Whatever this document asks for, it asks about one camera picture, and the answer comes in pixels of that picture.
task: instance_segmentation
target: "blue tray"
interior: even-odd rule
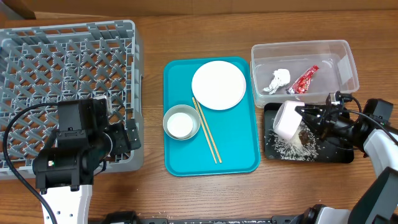
[[[205,63],[222,60],[237,66],[246,78],[246,93],[235,107],[225,111],[202,106],[223,163],[215,164],[200,128],[189,140],[178,141],[164,133],[166,169],[173,175],[235,174],[252,172],[260,164],[259,138],[248,63],[240,57],[175,60],[164,69],[163,111],[192,102],[192,78]]]

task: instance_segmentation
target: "pair of chopsticks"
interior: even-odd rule
[[[203,114],[203,111],[201,110],[200,103],[197,103],[195,97],[192,97],[192,101],[193,101],[193,104],[195,105],[195,109],[197,110],[199,116],[201,115],[201,117],[203,118],[203,119],[200,120],[200,124],[201,124],[201,127],[203,129],[203,132],[205,133],[206,140],[207,140],[207,143],[209,144],[209,148],[210,148],[210,151],[211,151],[211,155],[213,155],[214,162],[217,164],[217,160],[216,160],[216,157],[214,156],[213,148],[212,148],[212,146],[210,144],[209,137],[207,136],[206,128],[207,128],[207,131],[209,132],[209,136],[210,136],[211,142],[214,145],[214,150],[216,151],[218,160],[219,160],[220,163],[223,163],[223,161],[221,160],[220,154],[218,153],[218,149],[217,149],[216,143],[214,142],[213,136],[211,135],[210,128],[207,125],[207,121],[206,121],[205,115]]]

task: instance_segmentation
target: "wooden surface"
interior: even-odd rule
[[[7,27],[44,26],[115,18],[7,21]],[[351,164],[269,161],[263,156],[262,110],[257,109],[261,165],[251,174],[178,178],[164,166],[163,69],[171,60],[237,55],[248,62],[254,44],[345,39],[360,89],[355,97],[398,104],[398,12],[303,12],[226,16],[133,17],[145,44],[142,102],[145,163],[137,172],[95,178],[90,218],[118,210],[142,217],[254,218],[302,213],[324,203],[351,209],[375,180],[360,152]],[[398,109],[392,115],[398,126]],[[40,203],[17,180],[0,182],[1,223],[43,223]]]

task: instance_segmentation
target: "dish rack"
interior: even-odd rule
[[[106,95],[113,109],[109,122],[134,118],[142,147],[108,158],[105,172],[138,170],[144,163],[143,77],[143,42],[133,21],[2,29],[1,139],[8,122],[31,105]],[[35,177],[32,161],[55,128],[52,106],[31,110],[13,126],[8,152],[25,178]],[[12,178],[1,153],[0,180]]]

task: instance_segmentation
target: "gray wire rack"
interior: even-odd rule
[[[106,95],[110,123],[134,118],[142,147],[109,158],[105,172],[138,170],[144,163],[141,82],[144,46],[133,21],[0,30],[1,139],[8,122],[38,103]],[[48,106],[21,117],[9,134],[9,155],[25,178],[53,129],[57,109]],[[0,180],[14,178],[0,155]]]

